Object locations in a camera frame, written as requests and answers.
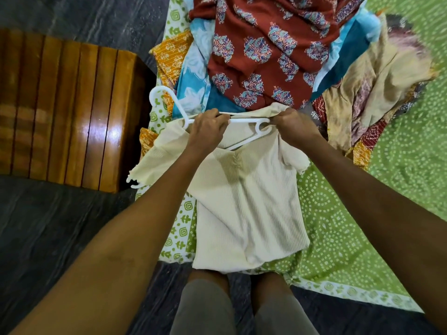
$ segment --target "green bandhani bedsheet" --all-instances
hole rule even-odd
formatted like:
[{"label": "green bandhani bedsheet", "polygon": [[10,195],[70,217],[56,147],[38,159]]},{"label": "green bandhani bedsheet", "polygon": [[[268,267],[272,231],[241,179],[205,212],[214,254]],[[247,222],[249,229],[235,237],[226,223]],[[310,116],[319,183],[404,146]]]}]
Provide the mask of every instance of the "green bandhani bedsheet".
[{"label": "green bandhani bedsheet", "polygon": [[[385,129],[372,154],[369,172],[447,219],[447,79],[444,74],[447,0],[368,0],[367,7],[399,13],[413,22],[415,32],[431,49],[440,73],[429,83],[423,100]],[[171,0],[165,38],[188,26],[183,0]],[[169,120],[159,96],[149,127],[160,133]],[[315,166],[298,176],[297,185],[310,247],[285,259],[266,263],[250,273],[274,270],[292,284],[319,293],[421,311]],[[136,198],[147,189],[139,189]],[[183,199],[160,254],[161,261],[184,263],[194,259],[195,203],[188,195]]]}]

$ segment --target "cream ribbed top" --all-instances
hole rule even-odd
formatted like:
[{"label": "cream ribbed top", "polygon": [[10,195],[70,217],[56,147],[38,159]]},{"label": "cream ribbed top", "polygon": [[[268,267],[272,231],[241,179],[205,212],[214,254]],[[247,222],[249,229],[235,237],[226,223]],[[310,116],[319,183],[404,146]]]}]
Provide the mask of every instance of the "cream ribbed top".
[{"label": "cream ribbed top", "polygon": [[[271,117],[285,108],[273,104],[238,117]],[[189,134],[182,127],[183,120],[168,123],[130,178],[154,184],[186,147]],[[296,185],[297,171],[303,172],[309,160],[285,143],[275,127],[236,151],[224,149],[253,131],[254,124],[231,123],[188,187],[197,199],[193,268],[253,269],[309,245]]]}]

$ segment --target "white plastic hanger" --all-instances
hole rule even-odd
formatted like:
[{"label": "white plastic hanger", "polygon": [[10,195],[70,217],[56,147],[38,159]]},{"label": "white plastic hanger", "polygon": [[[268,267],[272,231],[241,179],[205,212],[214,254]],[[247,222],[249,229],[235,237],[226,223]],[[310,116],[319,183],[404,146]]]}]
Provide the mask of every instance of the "white plastic hanger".
[{"label": "white plastic hanger", "polygon": [[[185,120],[185,123],[183,124],[183,129],[187,129],[189,124],[194,122],[194,119],[188,118],[185,110],[183,109],[182,105],[180,104],[180,101],[177,99],[176,95],[170,88],[168,88],[166,86],[156,86],[151,90],[151,92],[149,93],[149,101],[151,102],[152,107],[154,107],[156,104],[155,103],[155,94],[162,90],[167,92],[172,97],[172,100],[174,100],[174,103],[176,104],[179,112],[181,113],[183,119]],[[220,112],[220,114],[237,115],[237,113],[228,113],[228,112]],[[235,119],[230,119],[230,123],[256,123],[256,125],[255,125],[256,134],[241,141],[241,142],[236,143],[235,145],[227,147],[226,148],[227,151],[233,151],[236,148],[239,148],[251,141],[257,140],[260,137],[267,135],[272,130],[271,125],[268,127],[265,127],[263,130],[261,130],[262,123],[270,123],[270,119],[266,118],[266,117],[235,118]]]}]

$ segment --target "wooden stool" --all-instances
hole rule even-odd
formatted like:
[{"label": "wooden stool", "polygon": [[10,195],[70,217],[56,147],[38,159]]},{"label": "wooden stool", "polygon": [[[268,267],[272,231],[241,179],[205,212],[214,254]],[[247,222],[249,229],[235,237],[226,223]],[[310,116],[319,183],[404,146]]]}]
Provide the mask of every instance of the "wooden stool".
[{"label": "wooden stool", "polygon": [[0,174],[119,191],[154,85],[134,53],[0,29]]}]

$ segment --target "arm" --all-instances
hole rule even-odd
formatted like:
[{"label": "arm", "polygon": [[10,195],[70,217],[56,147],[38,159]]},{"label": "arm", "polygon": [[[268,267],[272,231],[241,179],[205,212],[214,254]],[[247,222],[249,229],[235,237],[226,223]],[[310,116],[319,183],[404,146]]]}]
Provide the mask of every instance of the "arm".
[{"label": "arm", "polygon": [[109,221],[12,334],[125,334],[183,196],[222,140],[229,115],[199,114],[188,145],[157,182]]},{"label": "arm", "polygon": [[304,114],[288,109],[272,123],[308,155],[427,317],[447,332],[447,223],[343,157]]}]

